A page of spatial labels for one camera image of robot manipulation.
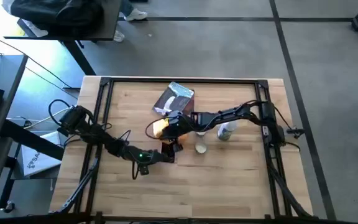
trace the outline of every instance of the gray floor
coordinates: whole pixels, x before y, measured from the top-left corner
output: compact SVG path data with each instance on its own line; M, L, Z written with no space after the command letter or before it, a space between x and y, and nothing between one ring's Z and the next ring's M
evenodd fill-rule
M149 1L137 7L154 17L272 17L268 0ZM281 17L342 18L358 12L358 0L276 0L276 4ZM348 22L283 22L282 26L336 215L358 222L358 33ZM83 52L97 74L283 78L294 122L302 126L273 22L122 21L118 29L126 35L123 43L83 42ZM59 43L9 42L69 84L81 82L83 72ZM28 66L58 84L41 68ZM75 103L26 71L9 116L44 118L47 103L55 98ZM55 128L43 125L37 129ZM304 137L300 146L314 213L325 217ZM12 193L17 212L0 212L0 217L47 212L50 181L22 181Z

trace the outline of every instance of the desk leg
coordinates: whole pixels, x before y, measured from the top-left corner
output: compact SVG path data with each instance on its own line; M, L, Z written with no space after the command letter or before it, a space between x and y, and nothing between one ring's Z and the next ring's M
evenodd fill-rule
M61 147L31 133L12 121L5 120L2 126L1 136L13 138L15 142L31 147L52 158L58 160L63 158L63 149Z
M0 210L5 213L9 213L15 209L15 204L9 201L9 197L11 196L13 184L15 182L15 180L12 180L11 178L12 178L13 170L15 169L15 166L17 164L17 157L19 155L20 148L21 145L19 144L16 148L15 156L14 157L8 156L5 162L5 167L10 168L0 198Z
M77 46L75 41L62 41L62 44L67 48L71 56L73 56L74 60L81 67L82 71L84 71L85 75L96 75L90 63L87 61L86 57L82 53L81 49Z

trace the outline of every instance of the black metal frame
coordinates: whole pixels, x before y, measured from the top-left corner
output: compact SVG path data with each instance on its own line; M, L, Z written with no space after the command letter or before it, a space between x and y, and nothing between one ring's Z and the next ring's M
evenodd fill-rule
M103 122L107 122L107 117L109 113L113 85L115 82L149 82L149 83L169 83L169 82L179 82L179 83L221 83L221 84L244 84L244 85L253 85L255 88L256 100L267 100L270 101L270 92L269 85L267 80L246 80L246 79L220 79L220 78L154 78L154 77L102 77L99 84L98 97L96 100L96 105L94 109L94 117L97 119L101 107L101 100L103 98L104 87L109 84L109 90L107 95L106 107L104 109ZM259 115L262 116L262 109L259 108ZM265 160L267 163L267 172L269 178L270 192L272 195L272 203L273 203L273 213L274 218L270 215L265 215L265 218L251 218L251 219L242 219L242 218L159 218L159 217L104 217L101 212L96 212L96 216L91 215L91 208L93 204L93 196L96 188L96 178L97 178L97 170L93 176L91 181L91 186L89 188L88 199L86 203L86 212L80 212L80 202L81 199L78 198L75 203L75 209L73 213L53 213L49 215L37 215L33 217L17 217L17 218L8 218L8 219L0 219L0 223L79 223L79 222L87 222L94 221L95 224L102 224L106 221L117 221L117 222L139 222L139 221L147 221L147 222L157 222L157 221L166 221L173 222L177 224L190 224L190 223L302 223L302 224L312 224L312 223L349 223L349 222L340 222L336 220L322 220L317 217L292 217L291 215L291 206L288 201L294 200L293 195L289 192L288 189L283 190L282 185L282 194L284 198L284 208L285 215L281 215L280 207L278 206L278 198L277 198L277 190L276 190L276 182L277 176L280 176L280 180L285 185L285 172L283 168L283 162L281 158L281 152L279 147L274 147L273 151L275 157L271 155L271 148L269 145L268 136L264 127L261 127L261 133L263 136L264 142L264 151L265 151ZM84 176L85 172L88 170L88 164L90 162L90 155L92 151L92 146L88 145L86 148L86 153L84 156L83 167L81 171L81 176ZM96 150L96 156L101 156L101 147L98 146ZM273 164L273 159L277 162L278 170L272 171L269 168L269 164Z
M62 44L71 53L71 56L73 56L74 60L81 67L82 71L84 71L85 75L96 75L92 66L87 61L84 53L81 51L74 40L63 40Z
M6 177L4 189L2 190L2 194L0 197L0 210L6 213L9 213L12 211L12 209L14 209L14 205L12 209L8 209L7 205L8 205L9 197L11 196L13 184L15 182L15 180L12 179L12 174L17 164L17 156L19 155L21 146L22 146L21 144L18 144L14 157L8 156L5 161L5 167L9 168L9 173Z
M101 106L101 99L103 98L103 91L104 91L104 87L106 86L107 83L109 83L109 90L108 90L108 95L107 95L107 102L106 102L106 107L104 109L104 116L103 116L103 122L106 123L107 122L107 117L108 117L108 113L109 113L109 108L110 108L110 103L111 103L111 96L112 96L112 90L113 90L113 85L114 82L149 82L149 83L170 83L170 82L180 82L180 83L219 83L219 84L243 84L243 85L253 85L255 88L255 95L256 95L256 100L261 100L262 99L262 94L261 91L263 92L263 94L265 95L265 100L270 101L270 93L269 93L269 84L267 83L267 80L246 80L246 79L218 79L218 78L214 78L214 79L205 79L205 78L153 78L153 77L147 77L147 78L126 78L126 77L111 77L111 78L107 78L107 77L102 77L100 84L99 84L99 91L98 91L98 97L96 99L96 105L94 108L94 117L95 119L97 119L98 115L99 115L99 111L100 111L100 106ZM262 117L263 116L263 112L262 112L262 107L259 107L259 116ZM261 127L261 133L263 135L263 142L264 142L264 151L265 151L265 159L266 159L266 163L267 164L272 164L272 156L270 153L270 146L269 146L269 140L268 140L268 136L264 135L264 127ZM101 156L101 145L98 145L98 148L96 150L96 157L100 157ZM85 172L88 170L88 164L90 163L90 154L91 154L91 146L87 146L86 148L86 152L85 152L85 156L84 156L84 161L83 161L83 167L81 170L81 179L83 178ZM281 157L281 152L279 148L275 148L275 159L277 162L277 168L278 168L278 173L280 175L280 177L283 179L283 181L285 182L285 172L284 172L284 167L283 167L283 161L282 161L282 157ZM267 168L267 172L268 172L268 179L269 179L269 186L270 186L270 193L272 196L272 203L273 203L273 213L275 217L280 216L280 207L278 205L278 197L277 197L277 189L276 189L276 185L275 185L275 179L273 177L273 175L270 173L269 168ZM91 185L89 187L89 193L88 193L88 199L87 199L87 203L86 203L86 213L90 213L91 212L91 208L92 208L92 203L93 203L93 197L94 197L94 191L96 188L96 178L97 178L97 174L98 174L98 168L96 168L96 173L94 175L94 177L91 180ZM80 207L81 207L81 198L82 195L80 195L75 203L75 208L74 208L74 212L75 213L79 213L80 212ZM292 216L291 213L291 206L288 203L287 199L285 198L284 194L283 194L283 202L284 202L284 207L285 207L285 215L286 216ZM116 217L107 217L105 220L109 220L109 221L117 221L115 220ZM252 219L252 220L242 220L243 222L245 221L250 221L250 223L254 223L257 219Z
M8 156L5 162L5 167L10 168L10 170L7 175L0 198L0 210L9 213L14 209L14 204L10 205L10 208L7 208L9 197L11 196L12 188L15 182L15 179L12 179L11 177L17 165L17 157L19 155L22 144L58 160L63 158L64 150L54 143L41 138L40 136L9 120L5 120L1 128L0 136L10 137L18 143L14 157Z
M1 137L10 137L13 141L35 149L42 154L52 158L62 160L64 150L55 145L54 143L41 138L40 136L24 129L23 127L13 123L12 121L5 120L1 132Z

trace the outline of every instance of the wooden table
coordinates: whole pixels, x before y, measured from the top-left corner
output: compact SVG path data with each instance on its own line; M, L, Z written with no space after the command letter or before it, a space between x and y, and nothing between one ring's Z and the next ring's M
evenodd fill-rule
M94 110L101 77L84 77L78 104ZM283 80L268 79L270 96L285 119L291 113ZM129 140L142 149L160 149L161 142L149 139L145 127L159 118L151 110L168 83L114 82L108 133L118 137L132 130ZM242 84L185 83L195 90L195 111L217 111L255 99L252 86ZM106 102L102 102L103 111ZM278 117L278 123L285 126ZM228 142L219 141L217 128L204 136L208 150L197 154L195 133L174 164L158 163L150 174L132 180L132 163L103 150L93 202L93 213L107 217L189 217L189 218L263 218L271 214L267 167L260 127L238 121L238 129ZM78 185L86 144L74 142L66 148L50 209L57 210ZM282 147L287 184L304 209L312 213L299 150ZM283 214L282 195L279 195ZM85 210L85 190L81 211Z

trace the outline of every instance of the shoe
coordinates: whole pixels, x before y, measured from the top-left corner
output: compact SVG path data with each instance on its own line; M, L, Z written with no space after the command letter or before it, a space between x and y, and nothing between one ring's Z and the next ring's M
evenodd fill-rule
M116 42L122 42L125 38L125 35L122 34L122 32L119 32L118 30L116 30L116 33L114 34L114 41Z
M124 19L126 21L133 21L133 20L142 20L146 19L147 12L141 12L137 9L132 10L132 12L129 14L129 16L124 16Z

